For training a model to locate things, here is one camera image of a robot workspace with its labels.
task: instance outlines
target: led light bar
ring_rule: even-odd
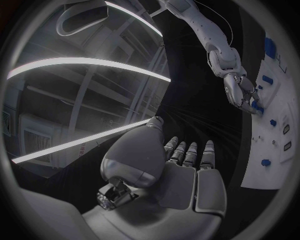
[[[99,139],[99,138],[102,138],[102,137],[105,137],[105,136],[108,136],[108,135],[111,135],[111,134],[115,134],[115,133],[118,133],[118,132],[121,132],[121,131],[124,131],[124,130],[127,130],[127,129],[131,129],[131,128],[146,124],[146,123],[148,123],[149,120],[150,119],[139,121],[139,122],[132,123],[132,124],[129,124],[129,125],[126,125],[126,126],[121,126],[121,127],[118,127],[118,128],[112,129],[112,130],[104,131],[104,132],[101,132],[101,133],[98,133],[98,134],[95,134],[95,135],[92,135],[92,136],[87,136],[87,137],[84,137],[84,138],[81,138],[81,139],[78,139],[78,140],[75,140],[75,141],[70,141],[70,142],[67,142],[67,143],[64,143],[64,144],[61,144],[61,145],[58,145],[58,146],[50,147],[50,148],[47,148],[47,149],[44,149],[44,150],[41,150],[41,151],[30,153],[28,155],[24,155],[24,156],[14,158],[14,159],[12,159],[12,161],[14,163],[18,164],[18,163],[21,163],[21,162],[28,161],[30,159],[35,159],[35,158],[38,158],[38,157],[41,157],[41,156],[44,156],[44,155],[47,155],[47,154],[52,154],[52,153],[55,153],[55,152],[60,151],[60,150],[64,150],[64,149],[67,149],[67,148],[70,148],[70,147],[74,147],[74,146],[79,145],[79,144],[83,144],[83,143],[86,143],[86,142],[89,142],[89,141],[92,141],[92,140],[96,140],[96,139]]]
[[[161,37],[163,36],[162,33],[160,31],[158,31],[154,26],[152,26],[149,22],[145,21],[144,19],[142,19],[138,15],[134,14],[133,12],[128,11],[127,9],[125,9],[123,7],[120,7],[118,5],[115,5],[115,4],[113,4],[111,2],[108,2],[108,1],[106,1],[106,4],[107,4],[107,6],[110,6],[110,7],[115,8],[115,9],[119,9],[119,10],[123,11],[124,13],[127,13],[127,14],[135,17],[136,19],[140,20],[142,23],[146,24],[149,28],[154,30],[156,33],[158,33],[158,35],[160,35]]]
[[[171,82],[171,79],[154,73],[152,71],[148,71],[136,66],[127,65],[120,62],[108,61],[96,58],[87,58],[87,57],[56,57],[56,58],[48,58],[43,60],[38,60],[34,62],[27,63],[25,65],[19,66],[13,70],[11,70],[7,76],[7,79],[12,78],[13,76],[23,73],[25,71],[36,69],[44,66],[56,65],[56,64],[93,64],[107,67],[114,67],[119,69],[130,70],[133,72],[146,74],[161,80],[165,80],[167,82]]]

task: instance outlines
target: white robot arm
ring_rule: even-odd
[[[196,33],[204,49],[209,53],[208,64],[213,73],[224,79],[225,93],[228,101],[235,107],[251,113],[262,115],[258,94],[246,78],[247,72],[241,65],[238,51],[230,47],[222,30],[199,12],[193,0],[160,0],[177,18],[186,21]],[[250,106],[254,98],[256,107]]]

